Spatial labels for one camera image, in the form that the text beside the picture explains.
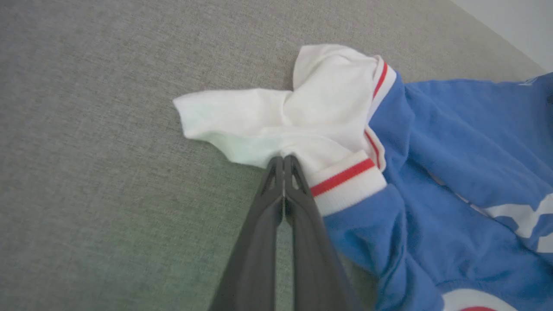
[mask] blue jacket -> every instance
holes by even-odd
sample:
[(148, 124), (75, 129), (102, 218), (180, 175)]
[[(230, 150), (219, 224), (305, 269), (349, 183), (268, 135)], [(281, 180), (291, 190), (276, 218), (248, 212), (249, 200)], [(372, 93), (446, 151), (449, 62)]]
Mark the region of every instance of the blue jacket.
[(376, 310), (553, 309), (551, 95), (553, 74), (398, 74), (369, 123), (388, 185), (324, 218), (337, 249), (379, 278)]

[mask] white ribbed cuff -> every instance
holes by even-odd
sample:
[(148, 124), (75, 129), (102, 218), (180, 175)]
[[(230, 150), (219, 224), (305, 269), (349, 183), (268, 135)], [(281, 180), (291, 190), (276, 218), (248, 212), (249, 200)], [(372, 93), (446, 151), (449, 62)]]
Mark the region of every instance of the white ribbed cuff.
[(365, 151), (307, 177), (321, 216), (344, 210), (386, 187), (386, 180)]

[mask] white wall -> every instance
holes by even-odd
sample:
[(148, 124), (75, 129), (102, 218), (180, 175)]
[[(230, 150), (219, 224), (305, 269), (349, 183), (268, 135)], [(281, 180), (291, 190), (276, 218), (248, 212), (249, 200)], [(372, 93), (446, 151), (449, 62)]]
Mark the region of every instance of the white wall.
[(452, 1), (546, 71), (553, 71), (553, 0)]

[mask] gray upholstery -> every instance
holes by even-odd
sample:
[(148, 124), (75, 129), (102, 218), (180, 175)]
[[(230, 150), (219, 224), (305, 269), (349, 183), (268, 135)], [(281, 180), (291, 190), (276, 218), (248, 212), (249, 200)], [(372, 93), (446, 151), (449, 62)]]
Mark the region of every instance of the gray upholstery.
[[(2, 1), (0, 309), (205, 310), (261, 170), (186, 140), (171, 100), (289, 89), (309, 43), (380, 54), (405, 81), (541, 73), (447, 0)], [(346, 268), (371, 305), (374, 279)]]

